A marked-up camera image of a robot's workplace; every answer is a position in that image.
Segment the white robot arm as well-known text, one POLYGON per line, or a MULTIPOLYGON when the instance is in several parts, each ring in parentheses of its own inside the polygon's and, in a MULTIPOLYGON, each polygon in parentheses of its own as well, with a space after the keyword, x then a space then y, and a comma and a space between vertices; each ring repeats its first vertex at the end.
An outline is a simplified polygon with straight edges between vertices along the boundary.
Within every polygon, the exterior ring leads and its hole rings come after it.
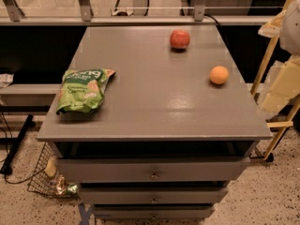
POLYGON ((278 113, 300 94, 300 0, 294 0, 271 21, 264 24, 259 35, 279 37, 280 48, 291 57, 276 61, 264 81, 258 104, 266 113, 278 113))

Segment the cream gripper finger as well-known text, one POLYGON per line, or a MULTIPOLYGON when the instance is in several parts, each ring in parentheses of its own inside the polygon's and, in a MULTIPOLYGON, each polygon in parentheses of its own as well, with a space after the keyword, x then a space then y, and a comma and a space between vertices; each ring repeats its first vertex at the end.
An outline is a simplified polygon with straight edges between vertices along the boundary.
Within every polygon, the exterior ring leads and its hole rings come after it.
POLYGON ((260 94, 260 109, 266 113, 278 113, 300 93, 300 56, 288 61, 276 61, 269 69, 260 94))
POLYGON ((286 10, 282 10, 281 12, 279 12, 278 15, 276 15, 269 22, 261 26, 261 28, 258 31, 258 34, 266 38, 278 37, 280 35, 285 14, 286 10))

